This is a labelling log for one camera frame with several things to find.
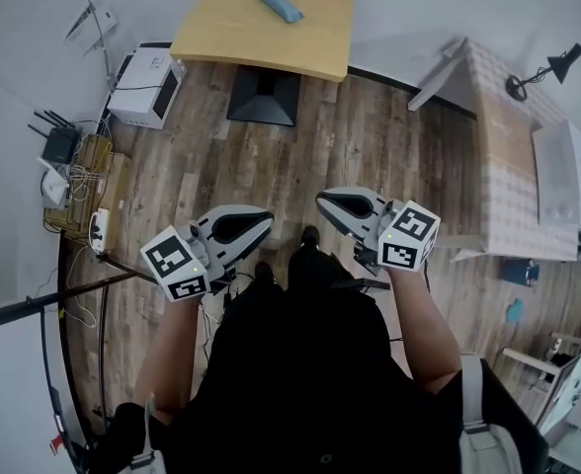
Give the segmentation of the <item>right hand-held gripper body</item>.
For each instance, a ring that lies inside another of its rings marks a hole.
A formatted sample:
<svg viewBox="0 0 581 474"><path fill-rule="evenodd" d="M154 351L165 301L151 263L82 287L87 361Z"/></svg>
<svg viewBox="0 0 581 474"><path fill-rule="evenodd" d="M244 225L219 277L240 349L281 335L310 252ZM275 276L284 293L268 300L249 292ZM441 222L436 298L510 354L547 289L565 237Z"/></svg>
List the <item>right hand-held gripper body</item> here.
<svg viewBox="0 0 581 474"><path fill-rule="evenodd" d="M390 200L373 225L375 235L355 246L354 260L377 275L381 268L418 272L426 263L441 218L413 200Z"/></svg>

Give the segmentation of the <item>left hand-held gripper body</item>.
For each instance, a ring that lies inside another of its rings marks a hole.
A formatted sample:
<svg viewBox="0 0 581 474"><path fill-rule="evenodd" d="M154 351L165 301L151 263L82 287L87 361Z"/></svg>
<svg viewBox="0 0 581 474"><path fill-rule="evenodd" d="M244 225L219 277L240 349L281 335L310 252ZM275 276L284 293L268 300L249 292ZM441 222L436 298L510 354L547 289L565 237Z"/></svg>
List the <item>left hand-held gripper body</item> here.
<svg viewBox="0 0 581 474"><path fill-rule="evenodd" d="M209 212L181 226L170 225L140 250L156 281L172 302L217 294L235 281L223 258L237 229L233 212Z"/></svg>

